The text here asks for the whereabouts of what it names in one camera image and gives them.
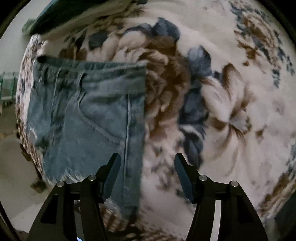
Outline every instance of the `silver screw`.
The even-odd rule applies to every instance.
[[[205,176],[205,175],[200,175],[200,176],[199,176],[199,179],[200,179],[201,181],[206,181],[206,180],[207,180],[207,176]]]
[[[59,181],[59,182],[57,183],[57,186],[58,186],[59,188],[61,188],[63,185],[65,185],[65,182],[63,182],[63,181]]]
[[[90,180],[90,181],[94,181],[94,180],[96,180],[96,175],[90,175],[90,176],[89,176],[89,180]]]
[[[238,187],[239,183],[237,181],[231,181],[231,185],[234,187]]]

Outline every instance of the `folded denim shorts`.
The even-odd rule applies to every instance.
[[[27,133],[43,153],[45,180],[82,180],[118,152],[111,201],[131,214],[140,198],[145,74],[144,64],[36,59]]]

